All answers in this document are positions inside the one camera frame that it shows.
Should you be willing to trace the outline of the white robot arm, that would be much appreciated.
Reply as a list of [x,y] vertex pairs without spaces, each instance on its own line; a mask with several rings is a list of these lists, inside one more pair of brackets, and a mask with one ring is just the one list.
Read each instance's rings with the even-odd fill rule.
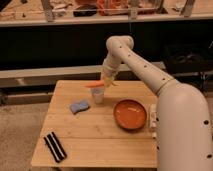
[[213,171],[210,111],[204,95],[137,55],[133,46],[130,36],[108,38],[101,78],[112,84],[124,63],[158,97],[157,170]]

